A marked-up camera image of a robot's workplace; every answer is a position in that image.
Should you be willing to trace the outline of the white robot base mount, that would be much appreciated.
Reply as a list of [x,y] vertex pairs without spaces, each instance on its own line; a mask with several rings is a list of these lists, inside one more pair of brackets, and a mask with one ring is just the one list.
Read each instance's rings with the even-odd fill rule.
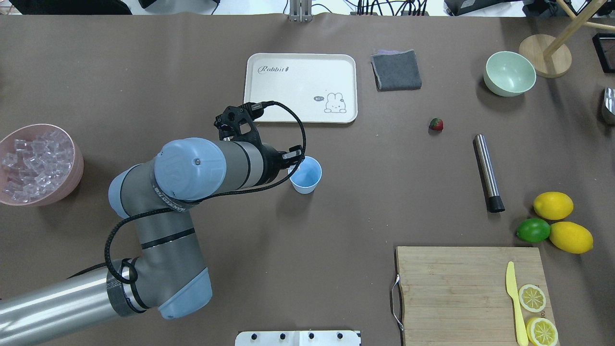
[[359,331],[296,330],[244,331],[238,333],[235,346],[361,346]]

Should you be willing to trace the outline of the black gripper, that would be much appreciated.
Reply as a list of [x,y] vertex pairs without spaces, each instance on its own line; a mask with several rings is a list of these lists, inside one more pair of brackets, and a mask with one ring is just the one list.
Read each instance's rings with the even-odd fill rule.
[[288,151],[271,148],[269,151],[269,180],[274,180],[280,170],[299,165],[305,158],[305,149],[302,146],[290,147]]

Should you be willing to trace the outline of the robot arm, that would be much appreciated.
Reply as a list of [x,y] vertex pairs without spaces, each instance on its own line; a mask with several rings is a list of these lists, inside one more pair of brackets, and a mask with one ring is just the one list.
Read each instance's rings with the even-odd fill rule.
[[191,208],[209,198],[273,186],[305,157],[305,144],[278,151],[258,139],[167,143],[118,175],[109,202],[122,221],[105,243],[105,263],[1,303],[1,344],[30,346],[156,308],[172,320],[212,298]]

